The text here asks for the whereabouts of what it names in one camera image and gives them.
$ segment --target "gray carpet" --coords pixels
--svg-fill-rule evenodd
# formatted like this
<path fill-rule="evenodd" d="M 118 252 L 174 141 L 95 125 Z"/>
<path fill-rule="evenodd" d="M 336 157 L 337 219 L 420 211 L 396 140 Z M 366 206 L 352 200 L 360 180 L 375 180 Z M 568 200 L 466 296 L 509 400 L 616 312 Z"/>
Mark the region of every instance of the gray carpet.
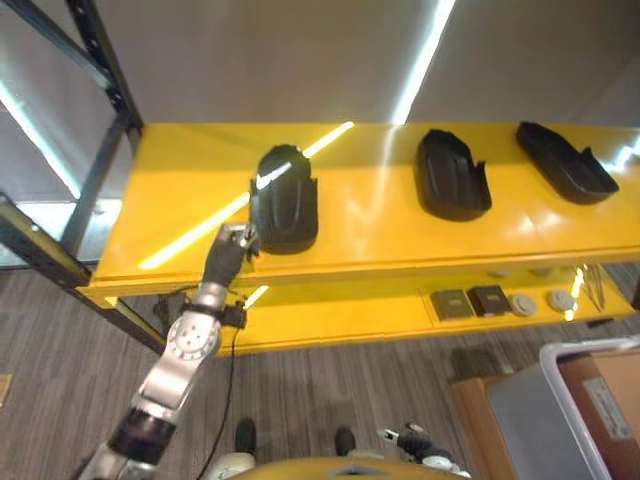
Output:
<path fill-rule="evenodd" d="M 612 271 L 627 295 L 639 272 L 634 264 Z M 0 274 L 0 302 L 0 373 L 14 375 L 0 414 L 0 478 L 68 478 L 116 425 L 156 357 L 32 272 Z M 571 324 L 241 357 L 217 455 L 231 451 L 244 416 L 257 423 L 259 462 L 331 455 L 342 424 L 358 446 L 383 447 L 377 428 L 413 420 L 473 471 L 450 382 L 524 368 L 548 342 L 638 333 L 636 315 L 593 330 Z M 221 420 L 229 362 L 205 369 L 158 478 L 195 478 Z"/>

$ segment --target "black cable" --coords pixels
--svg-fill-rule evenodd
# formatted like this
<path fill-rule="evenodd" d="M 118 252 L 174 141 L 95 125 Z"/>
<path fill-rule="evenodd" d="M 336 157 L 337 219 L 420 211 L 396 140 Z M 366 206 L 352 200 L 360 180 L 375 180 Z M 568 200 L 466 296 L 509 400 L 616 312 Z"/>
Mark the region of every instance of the black cable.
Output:
<path fill-rule="evenodd" d="M 200 473 L 196 477 L 196 480 L 202 480 L 204 478 L 204 474 L 209 468 L 211 459 L 213 458 L 213 455 L 216 453 L 216 448 L 218 448 L 218 443 L 220 443 L 220 438 L 222 437 L 222 431 L 224 430 L 224 425 L 227 423 L 227 417 L 229 415 L 229 407 L 231 406 L 231 392 L 233 390 L 233 370 L 235 367 L 235 360 L 236 360 L 236 337 L 238 336 L 238 332 L 240 332 L 240 329 L 236 329 L 236 333 L 233 334 L 233 340 L 231 340 L 231 366 L 229 367 L 229 387 L 227 388 L 227 400 L 224 405 L 224 413 L 222 414 L 222 423 L 220 424 L 220 430 L 218 430 L 218 435 L 216 435 L 216 439 L 213 442 L 213 447 L 211 447 L 211 451 L 209 452 L 207 461 L 204 462 L 204 465 L 200 469 Z"/>

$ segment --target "yellow shelf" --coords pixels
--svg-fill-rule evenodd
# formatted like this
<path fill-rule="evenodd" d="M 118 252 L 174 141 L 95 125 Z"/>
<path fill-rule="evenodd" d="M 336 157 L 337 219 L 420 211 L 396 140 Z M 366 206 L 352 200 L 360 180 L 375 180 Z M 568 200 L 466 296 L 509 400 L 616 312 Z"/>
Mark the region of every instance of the yellow shelf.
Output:
<path fill-rule="evenodd" d="M 151 269 L 145 260 L 245 192 L 274 144 L 313 144 L 337 125 L 149 125 L 122 212 L 88 288 L 108 296 L 163 293 L 198 282 L 215 236 Z M 320 232 L 309 250 L 263 255 L 239 278 L 256 286 L 365 278 L 371 274 L 488 271 L 640 258 L 640 164 L 614 172 L 620 191 L 595 205 L 564 200 L 515 140 L 516 124 L 356 124 L 312 158 Z M 430 128 L 450 130 L 486 160 L 492 209 L 464 223 L 418 203 L 412 165 Z M 640 130 L 553 126 L 577 148 L 613 162 Z M 246 219 L 246 209 L 229 219 Z"/>
<path fill-rule="evenodd" d="M 554 289 L 571 292 L 575 272 L 558 268 L 547 277 L 528 271 L 514 272 L 506 278 L 488 274 L 405 276 L 371 278 L 271 287 L 249 309 L 246 330 L 238 335 L 238 353 L 258 353 L 284 348 L 309 347 L 355 342 L 389 341 L 410 337 L 484 332 L 524 328 L 565 322 L 565 315 L 546 302 Z M 437 290 L 464 289 L 500 284 L 507 295 L 525 293 L 534 298 L 538 312 L 532 317 L 513 313 L 488 317 L 441 321 L 431 303 Z M 240 288 L 248 294 L 250 288 Z M 604 273 L 606 306 L 599 311 L 581 290 L 573 312 L 574 322 L 602 318 L 621 318 L 633 309 L 620 294 L 613 280 Z M 231 332 L 225 331 L 220 353 L 230 352 Z"/>
<path fill-rule="evenodd" d="M 216 218 L 249 188 L 275 144 L 306 148 L 337 124 L 165 124 L 145 128 L 122 211 L 89 286 L 110 308 L 119 296 L 160 294 L 200 281 Z M 640 129 L 551 126 L 578 149 L 613 165 L 638 144 Z M 413 174 L 417 145 L 431 128 L 453 132 L 486 161 L 493 198 L 487 214 L 450 222 L 420 206 Z M 517 144 L 516 124 L 356 124 L 311 159 L 320 231 L 296 255 L 263 254 L 234 288 L 271 288 L 250 310 L 240 353 L 520 328 L 564 321 L 546 305 L 573 273 L 538 279 L 525 269 L 640 259 L 640 162 L 612 172 L 620 191 L 594 205 L 564 200 Z M 226 221 L 246 221 L 246 208 Z M 159 252 L 171 250 L 162 261 Z M 514 273 L 497 280 L 485 272 Z M 440 321 L 435 290 L 501 284 L 533 296 L 534 317 Z M 573 321 L 632 313 L 613 282 L 599 312 L 579 298 Z M 222 353 L 229 352 L 225 335 Z"/>

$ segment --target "metal shelf frame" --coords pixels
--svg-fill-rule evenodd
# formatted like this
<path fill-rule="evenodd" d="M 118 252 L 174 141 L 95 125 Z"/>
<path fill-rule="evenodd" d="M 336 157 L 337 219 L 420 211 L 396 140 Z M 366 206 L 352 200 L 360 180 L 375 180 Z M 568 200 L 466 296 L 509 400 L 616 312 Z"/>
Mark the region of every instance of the metal shelf frame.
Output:
<path fill-rule="evenodd" d="M 127 135 L 135 155 L 144 126 L 98 9 L 93 0 L 66 0 L 82 38 L 83 48 L 30 0 L 4 2 L 104 90 L 115 115 L 103 137 L 61 240 L 57 241 L 47 234 L 19 210 L 8 195 L 0 192 L 0 241 L 66 293 L 129 336 L 161 353 L 165 344 L 162 333 L 126 303 L 118 299 L 114 300 L 113 308 L 101 308 L 76 290 L 77 287 L 88 285 L 91 279 L 91 272 L 77 258 L 78 249 L 120 139 L 124 134 Z"/>

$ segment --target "white round object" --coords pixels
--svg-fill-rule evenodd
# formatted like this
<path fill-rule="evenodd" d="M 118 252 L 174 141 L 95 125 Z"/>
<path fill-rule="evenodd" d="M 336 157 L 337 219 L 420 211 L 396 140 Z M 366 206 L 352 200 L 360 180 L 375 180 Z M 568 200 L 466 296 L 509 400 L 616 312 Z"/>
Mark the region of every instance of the white round object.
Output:
<path fill-rule="evenodd" d="M 564 290 L 552 290 L 547 296 L 549 306 L 557 312 L 573 310 L 576 304 L 575 299 Z"/>
<path fill-rule="evenodd" d="M 518 315 L 530 317 L 538 312 L 538 306 L 533 298 L 524 293 L 516 293 L 509 297 L 511 308 Z"/>

